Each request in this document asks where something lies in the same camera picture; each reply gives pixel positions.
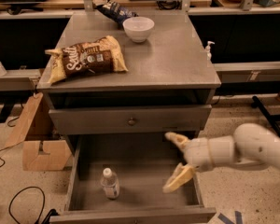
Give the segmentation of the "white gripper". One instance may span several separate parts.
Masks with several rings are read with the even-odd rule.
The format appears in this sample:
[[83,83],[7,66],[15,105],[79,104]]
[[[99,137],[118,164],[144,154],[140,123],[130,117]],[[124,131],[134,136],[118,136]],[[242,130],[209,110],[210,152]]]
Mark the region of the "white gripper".
[[179,163],[176,166],[162,188],[164,193],[171,193],[189,182],[194,177],[195,170],[206,172],[213,169],[206,138],[189,140],[185,135],[173,132],[168,132],[164,136],[180,150],[184,150],[184,159],[187,162],[186,165]]

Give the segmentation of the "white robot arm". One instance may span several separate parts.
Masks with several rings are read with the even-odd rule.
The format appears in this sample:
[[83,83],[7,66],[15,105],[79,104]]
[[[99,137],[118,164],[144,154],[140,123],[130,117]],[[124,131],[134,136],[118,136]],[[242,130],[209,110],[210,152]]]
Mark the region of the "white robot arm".
[[237,127],[232,135],[189,139],[168,132],[165,138],[183,153],[186,164],[179,163],[162,188],[170,193],[189,182],[196,172],[217,167],[258,170],[272,166],[280,171],[280,137],[255,123]]

